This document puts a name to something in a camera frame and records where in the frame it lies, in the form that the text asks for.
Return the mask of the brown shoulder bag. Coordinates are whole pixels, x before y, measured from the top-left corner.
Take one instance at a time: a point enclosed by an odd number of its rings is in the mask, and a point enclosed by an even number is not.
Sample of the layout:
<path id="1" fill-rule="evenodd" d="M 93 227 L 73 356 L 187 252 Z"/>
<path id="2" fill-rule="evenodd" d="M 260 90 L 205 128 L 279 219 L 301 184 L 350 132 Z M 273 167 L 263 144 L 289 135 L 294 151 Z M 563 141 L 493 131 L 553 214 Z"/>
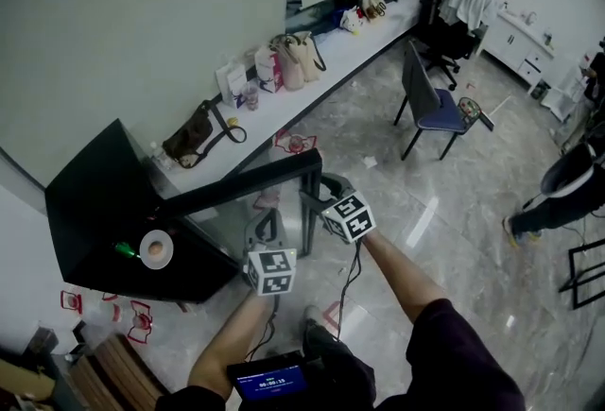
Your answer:
<path id="1" fill-rule="evenodd" d="M 209 152 L 227 137 L 236 144 L 248 139 L 240 126 L 229 126 L 216 105 L 203 100 L 189 119 L 168 139 L 162 147 L 167 156 L 184 169 L 192 169 L 202 162 Z"/>

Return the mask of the red tape floor mark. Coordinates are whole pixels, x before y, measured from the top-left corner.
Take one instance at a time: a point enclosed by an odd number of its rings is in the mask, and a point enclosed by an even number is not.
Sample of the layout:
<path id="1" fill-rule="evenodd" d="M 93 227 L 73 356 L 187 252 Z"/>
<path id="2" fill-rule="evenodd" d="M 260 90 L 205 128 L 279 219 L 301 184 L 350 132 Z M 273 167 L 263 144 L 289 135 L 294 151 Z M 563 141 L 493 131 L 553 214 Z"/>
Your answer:
<path id="1" fill-rule="evenodd" d="M 325 323 L 334 332 L 338 332 L 342 328 L 344 309 L 345 303 L 341 300 L 335 300 L 322 313 Z"/>

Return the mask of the brown patterned small bag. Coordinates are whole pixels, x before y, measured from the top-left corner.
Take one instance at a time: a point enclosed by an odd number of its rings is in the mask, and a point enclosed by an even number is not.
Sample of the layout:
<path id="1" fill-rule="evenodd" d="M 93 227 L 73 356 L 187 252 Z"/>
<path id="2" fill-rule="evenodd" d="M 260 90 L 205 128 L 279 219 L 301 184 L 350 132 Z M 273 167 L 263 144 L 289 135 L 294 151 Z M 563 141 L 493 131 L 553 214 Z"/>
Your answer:
<path id="1" fill-rule="evenodd" d="M 365 17 L 371 22 L 386 16 L 387 5 L 384 0 L 362 0 L 361 9 Z"/>

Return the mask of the brown cardboard box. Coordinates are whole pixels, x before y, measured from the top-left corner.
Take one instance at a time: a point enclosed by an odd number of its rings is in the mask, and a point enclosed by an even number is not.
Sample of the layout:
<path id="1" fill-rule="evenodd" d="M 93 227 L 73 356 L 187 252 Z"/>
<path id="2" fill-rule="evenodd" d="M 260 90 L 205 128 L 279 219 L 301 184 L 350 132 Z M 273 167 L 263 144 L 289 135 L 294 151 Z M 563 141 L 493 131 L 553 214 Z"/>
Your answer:
<path id="1" fill-rule="evenodd" d="M 0 388 L 32 401 L 49 399 L 56 381 L 40 372 L 15 366 L 0 359 Z"/>

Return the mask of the person's left forearm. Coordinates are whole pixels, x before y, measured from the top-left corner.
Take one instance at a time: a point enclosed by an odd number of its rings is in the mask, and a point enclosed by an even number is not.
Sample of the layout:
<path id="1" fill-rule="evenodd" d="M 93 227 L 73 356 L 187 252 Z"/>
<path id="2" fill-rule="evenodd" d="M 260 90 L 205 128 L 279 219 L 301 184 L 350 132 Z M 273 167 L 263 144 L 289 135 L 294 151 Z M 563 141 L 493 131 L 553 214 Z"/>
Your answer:
<path id="1" fill-rule="evenodd" d="M 189 373 L 187 385 L 209 389 L 227 401 L 233 392 L 227 367 L 245 360 L 271 305 L 269 297 L 250 291 L 202 351 Z"/>

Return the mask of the large white roller blind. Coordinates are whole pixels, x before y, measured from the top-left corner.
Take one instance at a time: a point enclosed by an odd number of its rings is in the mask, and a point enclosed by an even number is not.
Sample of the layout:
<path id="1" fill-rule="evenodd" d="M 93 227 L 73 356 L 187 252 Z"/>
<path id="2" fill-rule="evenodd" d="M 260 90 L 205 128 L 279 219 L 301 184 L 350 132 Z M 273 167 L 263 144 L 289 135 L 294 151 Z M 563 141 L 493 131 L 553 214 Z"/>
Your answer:
<path id="1" fill-rule="evenodd" d="M 160 143 L 284 17 L 285 0 L 0 0 L 0 147 L 47 184 L 114 120 Z"/>

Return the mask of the blue seat black chair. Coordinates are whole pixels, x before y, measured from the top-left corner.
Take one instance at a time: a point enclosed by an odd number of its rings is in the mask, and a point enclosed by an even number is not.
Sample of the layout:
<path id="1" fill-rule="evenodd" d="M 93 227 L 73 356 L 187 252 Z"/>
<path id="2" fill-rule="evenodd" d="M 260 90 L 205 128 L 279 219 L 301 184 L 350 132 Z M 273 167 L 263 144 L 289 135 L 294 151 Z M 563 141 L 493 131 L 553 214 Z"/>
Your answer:
<path id="1" fill-rule="evenodd" d="M 444 131 L 451 133 L 452 137 L 440 155 L 442 161 L 455 140 L 464 134 L 467 128 L 451 93 L 448 90 L 436 89 L 431 83 L 412 41 L 407 41 L 405 45 L 402 85 L 405 96 L 393 125 L 398 124 L 404 109 L 409 106 L 416 132 L 401 155 L 401 160 L 406 159 L 423 132 Z"/>

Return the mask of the person's dark purple top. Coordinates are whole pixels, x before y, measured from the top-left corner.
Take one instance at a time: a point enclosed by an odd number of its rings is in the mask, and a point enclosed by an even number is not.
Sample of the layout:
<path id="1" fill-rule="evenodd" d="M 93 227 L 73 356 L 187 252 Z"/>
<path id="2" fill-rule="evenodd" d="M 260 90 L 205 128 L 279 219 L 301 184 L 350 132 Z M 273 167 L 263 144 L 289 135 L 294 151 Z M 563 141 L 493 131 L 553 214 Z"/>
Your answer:
<path id="1" fill-rule="evenodd" d="M 339 355 L 322 358 L 348 362 L 372 382 L 372 407 L 346 411 L 525 411 L 518 385 L 448 298 L 427 305 L 412 325 L 406 349 L 411 383 L 405 393 L 382 402 L 376 400 L 372 368 L 344 343 L 339 341 Z M 209 389 L 187 385 L 162 396 L 155 411 L 226 411 L 226 401 Z"/>

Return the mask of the white plush toy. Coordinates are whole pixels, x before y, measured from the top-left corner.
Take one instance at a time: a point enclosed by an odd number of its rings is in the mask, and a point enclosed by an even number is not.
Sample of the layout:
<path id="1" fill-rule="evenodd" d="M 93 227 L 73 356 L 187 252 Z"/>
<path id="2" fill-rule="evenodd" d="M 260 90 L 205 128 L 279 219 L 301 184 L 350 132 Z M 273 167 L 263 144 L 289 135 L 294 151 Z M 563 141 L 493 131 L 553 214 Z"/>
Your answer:
<path id="1" fill-rule="evenodd" d="M 364 24 L 364 13 L 361 8 L 354 6 L 342 12 L 339 27 L 357 35 Z"/>

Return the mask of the black chest-worn screen device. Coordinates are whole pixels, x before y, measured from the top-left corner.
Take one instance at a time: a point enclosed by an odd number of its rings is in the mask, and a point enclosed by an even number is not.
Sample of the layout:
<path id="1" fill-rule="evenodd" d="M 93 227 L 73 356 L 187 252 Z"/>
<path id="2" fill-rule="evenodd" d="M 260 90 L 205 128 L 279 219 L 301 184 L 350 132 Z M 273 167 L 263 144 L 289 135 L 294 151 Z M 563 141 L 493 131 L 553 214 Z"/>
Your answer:
<path id="1" fill-rule="evenodd" d="M 299 351 L 230 365 L 240 411 L 346 411 L 371 408 L 371 380 L 350 363 L 307 358 Z"/>

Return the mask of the white drawer cabinet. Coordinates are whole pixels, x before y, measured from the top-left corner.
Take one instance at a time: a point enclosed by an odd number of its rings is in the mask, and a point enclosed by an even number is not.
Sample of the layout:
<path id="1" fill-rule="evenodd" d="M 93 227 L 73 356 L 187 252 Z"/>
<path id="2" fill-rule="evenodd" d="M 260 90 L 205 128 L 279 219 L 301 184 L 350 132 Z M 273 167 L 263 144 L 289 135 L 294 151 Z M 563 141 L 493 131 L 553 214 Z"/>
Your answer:
<path id="1" fill-rule="evenodd" d="M 477 49 L 477 54 L 483 52 L 519 76 L 528 85 L 529 92 L 543 79 L 555 59 L 554 49 L 545 43 L 543 36 L 505 10 L 499 11 L 488 26 Z"/>

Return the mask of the dark wooden block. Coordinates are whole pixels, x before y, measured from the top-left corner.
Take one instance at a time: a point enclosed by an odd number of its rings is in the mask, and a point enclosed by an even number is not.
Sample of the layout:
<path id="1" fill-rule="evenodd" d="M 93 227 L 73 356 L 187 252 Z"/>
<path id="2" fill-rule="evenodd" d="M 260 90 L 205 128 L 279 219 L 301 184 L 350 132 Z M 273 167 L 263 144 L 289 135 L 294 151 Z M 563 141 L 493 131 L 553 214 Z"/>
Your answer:
<path id="1" fill-rule="evenodd" d="M 32 355 L 51 354 L 58 344 L 59 340 L 53 329 L 38 327 L 27 344 L 26 352 Z"/>

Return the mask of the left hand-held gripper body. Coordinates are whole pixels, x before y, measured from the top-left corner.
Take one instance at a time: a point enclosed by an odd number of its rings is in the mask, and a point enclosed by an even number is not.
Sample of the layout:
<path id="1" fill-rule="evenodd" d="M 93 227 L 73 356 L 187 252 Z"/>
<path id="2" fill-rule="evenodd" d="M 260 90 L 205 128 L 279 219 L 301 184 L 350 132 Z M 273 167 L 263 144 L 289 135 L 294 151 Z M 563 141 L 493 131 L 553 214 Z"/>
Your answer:
<path id="1" fill-rule="evenodd" d="M 246 237 L 243 273 L 258 296 L 273 296 L 292 291 L 298 252 L 285 236 L 273 240 Z"/>

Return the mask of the person's right forearm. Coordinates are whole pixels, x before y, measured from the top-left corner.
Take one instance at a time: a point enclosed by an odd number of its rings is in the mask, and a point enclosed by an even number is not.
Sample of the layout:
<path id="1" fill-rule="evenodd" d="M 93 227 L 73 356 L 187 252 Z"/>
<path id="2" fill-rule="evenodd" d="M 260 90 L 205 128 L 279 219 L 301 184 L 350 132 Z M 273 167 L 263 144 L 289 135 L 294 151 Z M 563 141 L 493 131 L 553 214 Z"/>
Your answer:
<path id="1" fill-rule="evenodd" d="M 443 289 L 379 230 L 368 232 L 362 242 L 412 324 L 427 305 L 446 299 Z"/>

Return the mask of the person's dark shoe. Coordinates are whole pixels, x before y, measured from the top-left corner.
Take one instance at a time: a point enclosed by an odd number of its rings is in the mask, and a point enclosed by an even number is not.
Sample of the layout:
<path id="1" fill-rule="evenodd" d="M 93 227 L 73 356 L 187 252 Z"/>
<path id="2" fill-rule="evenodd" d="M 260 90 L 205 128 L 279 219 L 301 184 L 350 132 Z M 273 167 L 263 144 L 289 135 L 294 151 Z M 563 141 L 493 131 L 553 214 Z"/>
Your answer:
<path id="1" fill-rule="evenodd" d="M 308 305 L 301 319 L 302 350 L 306 359 L 317 360 L 339 355 L 340 342 L 323 325 L 323 314 L 315 305 Z"/>

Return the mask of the small clear bottle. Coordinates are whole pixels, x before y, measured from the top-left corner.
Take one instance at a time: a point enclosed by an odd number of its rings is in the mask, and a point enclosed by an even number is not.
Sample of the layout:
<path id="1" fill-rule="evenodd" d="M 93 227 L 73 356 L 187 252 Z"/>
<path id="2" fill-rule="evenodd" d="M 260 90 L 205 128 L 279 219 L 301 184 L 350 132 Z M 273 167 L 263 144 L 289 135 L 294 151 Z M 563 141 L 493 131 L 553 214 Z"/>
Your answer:
<path id="1" fill-rule="evenodd" d="M 150 143 L 153 158 L 166 170 L 173 167 L 173 160 L 167 155 L 164 148 L 155 142 Z"/>

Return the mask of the clear plastic drink cup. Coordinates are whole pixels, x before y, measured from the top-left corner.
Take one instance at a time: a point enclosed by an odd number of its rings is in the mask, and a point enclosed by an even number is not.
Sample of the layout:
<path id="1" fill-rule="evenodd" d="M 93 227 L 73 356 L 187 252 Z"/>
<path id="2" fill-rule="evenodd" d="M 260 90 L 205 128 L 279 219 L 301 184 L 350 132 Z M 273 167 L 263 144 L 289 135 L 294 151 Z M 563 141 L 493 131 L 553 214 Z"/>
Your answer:
<path id="1" fill-rule="evenodd" d="M 259 108 L 259 87 L 248 82 L 242 90 L 242 97 L 249 111 L 256 111 Z"/>

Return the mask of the slatted wooden bench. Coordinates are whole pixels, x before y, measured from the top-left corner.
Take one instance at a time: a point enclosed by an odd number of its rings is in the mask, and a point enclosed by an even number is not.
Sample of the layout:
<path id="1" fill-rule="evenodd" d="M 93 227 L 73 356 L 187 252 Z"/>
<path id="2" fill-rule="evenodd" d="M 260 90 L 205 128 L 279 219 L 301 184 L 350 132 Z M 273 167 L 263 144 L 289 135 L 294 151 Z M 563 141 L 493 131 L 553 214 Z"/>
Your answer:
<path id="1" fill-rule="evenodd" d="M 127 338 L 113 334 L 69 368 L 70 385 L 89 411 L 155 411 L 168 393 Z"/>

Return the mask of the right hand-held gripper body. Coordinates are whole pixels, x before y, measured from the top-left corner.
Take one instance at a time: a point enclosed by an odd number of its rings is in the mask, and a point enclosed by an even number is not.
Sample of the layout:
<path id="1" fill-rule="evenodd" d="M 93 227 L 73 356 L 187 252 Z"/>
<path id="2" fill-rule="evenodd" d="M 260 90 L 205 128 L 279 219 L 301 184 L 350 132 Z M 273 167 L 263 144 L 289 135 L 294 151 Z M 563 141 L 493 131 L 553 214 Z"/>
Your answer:
<path id="1" fill-rule="evenodd" d="M 354 243 L 376 228 L 372 210 L 358 191 L 332 204 L 320 216 L 327 230 L 345 243 Z"/>

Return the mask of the black frame white table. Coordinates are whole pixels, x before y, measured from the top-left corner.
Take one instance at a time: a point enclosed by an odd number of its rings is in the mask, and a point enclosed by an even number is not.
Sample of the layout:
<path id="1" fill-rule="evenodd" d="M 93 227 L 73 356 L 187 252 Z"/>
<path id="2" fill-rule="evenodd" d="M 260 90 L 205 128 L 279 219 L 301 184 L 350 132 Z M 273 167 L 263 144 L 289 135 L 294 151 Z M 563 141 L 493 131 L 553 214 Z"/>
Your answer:
<path id="1" fill-rule="evenodd" d="M 584 269 L 579 268 L 577 265 L 576 257 L 578 255 L 585 255 L 588 251 L 593 249 L 605 249 L 605 238 L 576 248 L 571 248 L 567 253 L 569 276 L 559 288 L 558 293 L 571 293 L 571 309 L 573 311 L 577 311 L 598 300 L 605 299 L 605 288 L 583 300 L 580 298 L 580 289 L 582 287 L 590 285 L 597 280 L 605 280 L 605 256 L 601 262 L 589 265 Z"/>

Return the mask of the white round plate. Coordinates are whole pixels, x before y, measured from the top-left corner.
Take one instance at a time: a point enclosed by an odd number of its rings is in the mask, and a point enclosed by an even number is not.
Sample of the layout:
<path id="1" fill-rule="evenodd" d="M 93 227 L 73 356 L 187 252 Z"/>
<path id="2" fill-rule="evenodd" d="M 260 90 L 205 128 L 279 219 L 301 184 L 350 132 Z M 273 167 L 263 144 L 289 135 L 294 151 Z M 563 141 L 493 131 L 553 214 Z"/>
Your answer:
<path id="1" fill-rule="evenodd" d="M 160 260 L 152 260 L 147 254 L 147 249 L 153 242 L 161 242 L 164 246 L 164 255 Z M 165 268 L 171 261 L 174 253 L 174 244 L 170 235 L 162 230 L 149 231 L 139 245 L 139 255 L 143 264 L 152 270 Z"/>

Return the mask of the green mesh basket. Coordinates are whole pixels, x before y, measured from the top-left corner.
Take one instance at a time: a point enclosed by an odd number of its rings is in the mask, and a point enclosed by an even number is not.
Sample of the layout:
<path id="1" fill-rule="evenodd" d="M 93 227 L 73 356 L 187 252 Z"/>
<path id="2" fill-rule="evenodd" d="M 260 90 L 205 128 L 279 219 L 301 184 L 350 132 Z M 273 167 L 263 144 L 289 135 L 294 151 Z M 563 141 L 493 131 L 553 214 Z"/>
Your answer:
<path id="1" fill-rule="evenodd" d="M 462 123 L 466 131 L 477 121 L 481 122 L 487 130 L 494 131 L 494 122 L 473 99 L 462 97 L 458 102 L 458 110 L 460 111 Z"/>

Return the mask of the white and pink paper bag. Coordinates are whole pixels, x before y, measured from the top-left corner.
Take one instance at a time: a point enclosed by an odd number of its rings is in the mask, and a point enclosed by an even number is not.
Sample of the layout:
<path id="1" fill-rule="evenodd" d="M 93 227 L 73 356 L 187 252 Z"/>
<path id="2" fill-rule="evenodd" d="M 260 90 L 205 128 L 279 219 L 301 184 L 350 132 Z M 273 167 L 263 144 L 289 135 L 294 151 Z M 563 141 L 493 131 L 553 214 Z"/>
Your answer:
<path id="1" fill-rule="evenodd" d="M 283 86 L 283 74 L 278 54 L 267 45 L 254 53 L 254 65 L 261 90 L 275 94 Z"/>

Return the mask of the black office chair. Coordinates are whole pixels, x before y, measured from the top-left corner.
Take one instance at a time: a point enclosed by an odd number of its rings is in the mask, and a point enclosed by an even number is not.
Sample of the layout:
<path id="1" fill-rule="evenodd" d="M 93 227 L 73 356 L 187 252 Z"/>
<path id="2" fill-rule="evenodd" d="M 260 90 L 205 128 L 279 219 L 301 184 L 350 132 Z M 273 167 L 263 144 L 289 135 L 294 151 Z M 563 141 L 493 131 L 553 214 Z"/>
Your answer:
<path id="1" fill-rule="evenodd" d="M 417 40 L 426 46 L 420 55 L 427 61 L 425 71 L 439 68 L 450 80 L 448 89 L 454 91 L 458 83 L 453 74 L 458 74 L 458 60 L 468 60 L 477 47 L 478 38 L 463 22 L 446 24 L 442 19 L 427 26 L 421 26 L 416 32 Z"/>

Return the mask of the black mini fridge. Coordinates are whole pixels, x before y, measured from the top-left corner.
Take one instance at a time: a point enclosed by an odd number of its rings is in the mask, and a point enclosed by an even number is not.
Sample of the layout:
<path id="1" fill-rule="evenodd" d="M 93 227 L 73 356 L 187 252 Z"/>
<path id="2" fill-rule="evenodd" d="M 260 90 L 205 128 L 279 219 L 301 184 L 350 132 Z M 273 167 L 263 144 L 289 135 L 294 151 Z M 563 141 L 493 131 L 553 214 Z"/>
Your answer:
<path id="1" fill-rule="evenodd" d="M 154 162 L 120 121 L 110 123 L 49 183 L 45 203 L 60 274 L 99 292 L 149 300 L 202 303 L 235 279 L 244 259 L 245 228 L 261 211 L 263 189 L 279 188 L 277 210 L 286 238 L 301 257 L 313 248 L 316 216 L 299 192 L 319 191 L 317 150 L 281 159 L 197 189 L 163 198 L 153 184 Z M 170 263 L 147 268 L 113 246 L 138 254 L 152 230 L 174 244 Z"/>

